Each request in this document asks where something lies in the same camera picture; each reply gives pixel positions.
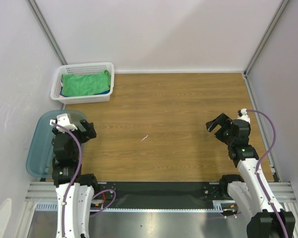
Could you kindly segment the green towel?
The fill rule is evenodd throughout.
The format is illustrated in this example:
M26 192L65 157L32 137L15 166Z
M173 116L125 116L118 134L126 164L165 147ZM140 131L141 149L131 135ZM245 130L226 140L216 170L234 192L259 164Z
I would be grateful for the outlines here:
M108 70L97 74L63 74L61 85L67 97L92 96L110 90L111 74Z

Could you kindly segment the blue towel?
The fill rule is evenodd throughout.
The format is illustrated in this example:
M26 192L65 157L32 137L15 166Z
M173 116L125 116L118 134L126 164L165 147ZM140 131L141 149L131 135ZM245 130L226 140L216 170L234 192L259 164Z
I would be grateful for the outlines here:
M63 87L61 87L59 97L60 97L60 98L67 98L67 96L65 96L62 92L63 92ZM105 95L105 94L108 94L109 92L110 92L110 91L107 90L107 91L104 91L104 92L102 92L102 93L94 94L94 96L96 96L96 95Z

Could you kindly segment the white perforated plastic basket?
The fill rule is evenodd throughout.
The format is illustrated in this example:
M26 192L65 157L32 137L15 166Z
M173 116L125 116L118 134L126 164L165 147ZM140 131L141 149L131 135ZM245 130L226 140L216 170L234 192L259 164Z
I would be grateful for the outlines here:
M61 90L61 78L63 74L72 75L84 75L84 74L97 74L104 70L108 70L111 74L111 87L110 92L105 95L96 96L80 96L80 97L67 97L60 98ZM114 89L114 64L111 62L93 62L93 63L79 63L79 64L68 64L62 65L57 68L54 73L53 83L50 91L50 97L54 101L59 101L65 105L69 104L84 104L84 103L96 103L96 102L107 102L110 100L111 94Z

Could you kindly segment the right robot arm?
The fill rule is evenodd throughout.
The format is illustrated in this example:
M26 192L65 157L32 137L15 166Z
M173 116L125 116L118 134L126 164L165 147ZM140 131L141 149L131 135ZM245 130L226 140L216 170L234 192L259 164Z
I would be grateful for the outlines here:
M251 125L248 111L239 110L236 119L222 113L206 123L209 132L220 127L215 137L227 145L228 156L239 171L237 175L222 176L219 195L236 202L247 221L249 238L291 238L296 219L272 192L261 167L263 158L249 143Z

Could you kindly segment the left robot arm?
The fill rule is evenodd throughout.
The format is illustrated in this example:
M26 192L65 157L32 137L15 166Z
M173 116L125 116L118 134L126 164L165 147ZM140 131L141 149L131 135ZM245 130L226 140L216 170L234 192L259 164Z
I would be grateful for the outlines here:
M52 178L58 202L58 238L89 237L91 201L99 194L94 174L81 174L82 144L96 137L93 124L82 120L81 132L69 119L52 119L54 157Z

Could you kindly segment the blue translucent plastic tub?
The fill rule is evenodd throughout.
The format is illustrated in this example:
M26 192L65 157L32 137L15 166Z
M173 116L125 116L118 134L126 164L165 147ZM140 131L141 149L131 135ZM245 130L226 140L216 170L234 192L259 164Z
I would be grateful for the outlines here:
M72 122L80 130L83 126L79 123L82 119L87 119L85 114L76 110L54 110L43 114L37 123L30 149L26 161L27 172L39 179L50 179L52 177L52 159L54 157L52 139L55 136L52 133L50 120L56 119L60 114L69 114Z

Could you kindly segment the slotted aluminium rail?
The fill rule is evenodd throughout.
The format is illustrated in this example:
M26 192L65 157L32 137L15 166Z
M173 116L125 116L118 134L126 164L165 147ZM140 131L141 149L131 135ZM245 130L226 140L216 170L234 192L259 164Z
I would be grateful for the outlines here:
M114 203L105 211L165 211L165 212L215 212L224 204L232 204L218 182L98 182L99 191L116 191ZM294 203L296 197L289 182L269 182L280 203ZM31 182L25 201L57 204L57 194L52 181Z

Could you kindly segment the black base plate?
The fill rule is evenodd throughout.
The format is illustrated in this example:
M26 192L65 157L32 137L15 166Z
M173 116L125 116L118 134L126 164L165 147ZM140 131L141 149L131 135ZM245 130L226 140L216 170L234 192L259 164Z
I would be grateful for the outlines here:
M113 189L112 209L212 209L214 201L232 201L218 182L112 181L99 182L98 190Z

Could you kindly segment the left aluminium frame post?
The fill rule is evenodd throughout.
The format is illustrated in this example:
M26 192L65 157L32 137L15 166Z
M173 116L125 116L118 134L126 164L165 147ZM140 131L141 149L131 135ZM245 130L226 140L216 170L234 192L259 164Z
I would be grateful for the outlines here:
M67 60L61 50L61 47L59 46L47 20L45 19L38 3L36 0L26 0L26 3L28 4L30 10L32 11L36 21L38 22L38 25L40 26L44 36L48 40L54 54L56 55L58 61L61 65L67 65Z

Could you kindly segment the aluminium frame post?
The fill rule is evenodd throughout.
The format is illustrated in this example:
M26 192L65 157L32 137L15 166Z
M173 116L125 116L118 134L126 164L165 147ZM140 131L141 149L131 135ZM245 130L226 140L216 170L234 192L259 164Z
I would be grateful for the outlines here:
M245 71L244 71L244 75L247 76L250 71L252 70L254 64L256 63L260 53L262 52L263 48L265 47L270 35L272 34L273 30L275 29L277 23L279 22L282 14L284 13L286 7L288 6L288 4L290 3L290 0L282 0L276 10L276 12L274 13L267 29L264 32L263 37L261 38L259 45L257 46L254 54L252 55L249 63L247 64Z
M61 50L61 47L59 46L47 20L45 19L38 3L36 0L26 0L26 3L28 4L30 10L32 11L36 21L38 22L38 25L40 26L44 36L48 40L54 54L56 55L58 61L61 65L67 65L67 60Z

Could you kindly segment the right aluminium frame post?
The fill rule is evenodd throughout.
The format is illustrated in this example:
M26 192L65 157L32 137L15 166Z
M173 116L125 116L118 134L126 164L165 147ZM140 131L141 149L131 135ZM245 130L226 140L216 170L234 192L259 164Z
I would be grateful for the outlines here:
M252 70L254 64L256 63L260 53L262 52L263 48L265 47L270 35L272 34L273 30L275 29L277 23L279 22L282 14L284 13L286 7L288 6L288 4L290 3L290 0L282 0L276 10L276 12L274 13L267 29L264 32L263 37L261 38L259 45L257 46L254 54L252 55L249 63L247 64L245 71L244 71L244 75L247 76L250 71Z

